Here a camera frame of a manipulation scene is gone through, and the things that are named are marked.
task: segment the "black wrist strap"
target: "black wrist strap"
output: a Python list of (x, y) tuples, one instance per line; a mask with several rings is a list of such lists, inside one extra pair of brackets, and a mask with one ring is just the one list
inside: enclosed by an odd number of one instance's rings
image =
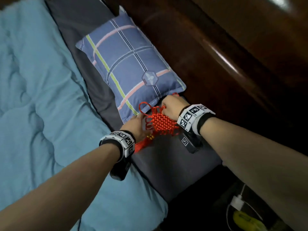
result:
[(106, 143), (112, 143), (118, 147), (118, 149), (120, 150), (120, 158), (118, 159), (118, 161), (121, 160), (123, 158), (123, 147), (121, 143), (114, 139), (106, 139), (106, 140), (102, 140), (99, 143), (99, 145), (102, 146), (103, 144), (106, 144)]
[(190, 105), (185, 106), (185, 107), (181, 110), (179, 116), (181, 116), (181, 114), (183, 113), (184, 109), (188, 108), (189, 106), (190, 106)]
[(130, 131), (126, 131), (126, 130), (121, 130), (121, 131), (123, 131), (123, 132), (128, 133), (129, 135), (131, 135), (131, 137), (133, 138), (133, 140), (134, 140), (134, 141), (135, 141), (135, 143), (136, 143), (136, 138), (135, 138), (135, 136), (133, 135), (133, 133), (132, 133), (132, 132), (130, 132)]
[(203, 124), (211, 117), (214, 117), (215, 115), (212, 113), (205, 113), (200, 117), (197, 125), (198, 134), (200, 135), (200, 129), (203, 126)]

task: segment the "gray mattress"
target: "gray mattress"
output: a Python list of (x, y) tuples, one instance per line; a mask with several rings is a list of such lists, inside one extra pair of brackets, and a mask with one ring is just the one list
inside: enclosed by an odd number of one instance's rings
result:
[[(86, 54), (75, 47), (114, 15), (99, 0), (51, 0), (47, 5), (87, 84), (94, 107), (111, 130), (118, 130), (123, 123), (113, 92)], [(190, 154), (176, 136), (158, 136), (152, 145), (134, 154), (133, 161), (167, 202), (221, 163), (209, 146)]]

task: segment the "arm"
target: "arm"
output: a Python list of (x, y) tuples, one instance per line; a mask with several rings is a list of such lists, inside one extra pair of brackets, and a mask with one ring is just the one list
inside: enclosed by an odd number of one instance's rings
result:
[[(188, 103), (168, 96), (164, 114), (177, 120)], [(308, 225), (308, 157), (247, 129), (209, 118), (200, 129), (233, 173), (293, 229)]]
[[(142, 116), (121, 129), (142, 131)], [(74, 161), (17, 202), (0, 211), (0, 230), (70, 230), (95, 198), (107, 174), (120, 157), (118, 147), (104, 144)]]

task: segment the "person's right arm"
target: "person's right arm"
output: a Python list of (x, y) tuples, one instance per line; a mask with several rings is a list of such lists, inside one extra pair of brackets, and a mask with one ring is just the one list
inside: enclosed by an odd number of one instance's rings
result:
[[(163, 113), (177, 120), (188, 103), (167, 96)], [(209, 118), (200, 134), (225, 165), (294, 230), (308, 230), (308, 157), (247, 129)]]

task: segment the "pillow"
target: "pillow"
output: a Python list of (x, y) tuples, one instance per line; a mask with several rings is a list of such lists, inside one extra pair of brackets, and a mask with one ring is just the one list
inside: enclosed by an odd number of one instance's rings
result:
[[(143, 101), (156, 105), (186, 85), (126, 13), (121, 13), (76, 44), (110, 86), (123, 123)], [(149, 110), (142, 106), (142, 112)]]

